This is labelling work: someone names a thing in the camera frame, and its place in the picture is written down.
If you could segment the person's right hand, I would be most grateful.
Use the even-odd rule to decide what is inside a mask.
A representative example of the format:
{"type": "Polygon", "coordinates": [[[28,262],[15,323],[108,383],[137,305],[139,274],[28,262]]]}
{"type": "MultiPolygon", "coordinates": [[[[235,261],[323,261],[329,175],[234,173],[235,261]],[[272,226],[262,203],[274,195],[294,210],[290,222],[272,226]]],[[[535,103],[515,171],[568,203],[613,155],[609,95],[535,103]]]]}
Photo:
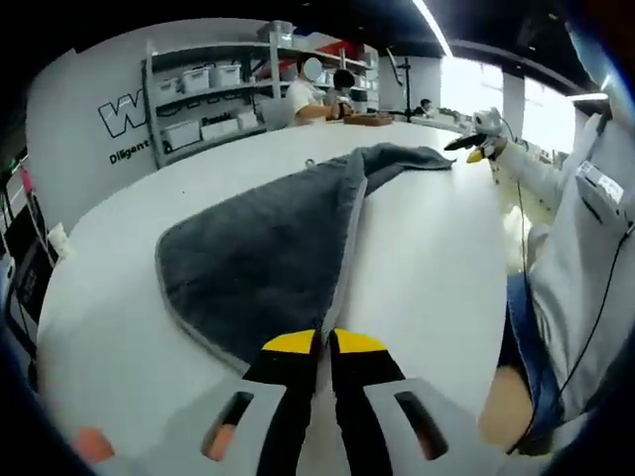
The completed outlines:
{"type": "Polygon", "coordinates": [[[481,145],[480,149],[485,159],[496,161],[507,145],[508,140],[505,137],[489,137],[481,145]]]}

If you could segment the person's left hand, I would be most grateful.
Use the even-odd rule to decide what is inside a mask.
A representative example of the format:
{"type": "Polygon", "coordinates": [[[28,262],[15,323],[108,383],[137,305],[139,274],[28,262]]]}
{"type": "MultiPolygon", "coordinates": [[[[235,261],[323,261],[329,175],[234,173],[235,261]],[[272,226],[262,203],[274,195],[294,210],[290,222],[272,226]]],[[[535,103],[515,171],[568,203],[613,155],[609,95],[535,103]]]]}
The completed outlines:
{"type": "Polygon", "coordinates": [[[73,451],[87,464],[104,462],[115,455],[114,448],[100,429],[81,426],[72,440],[73,451]]]}

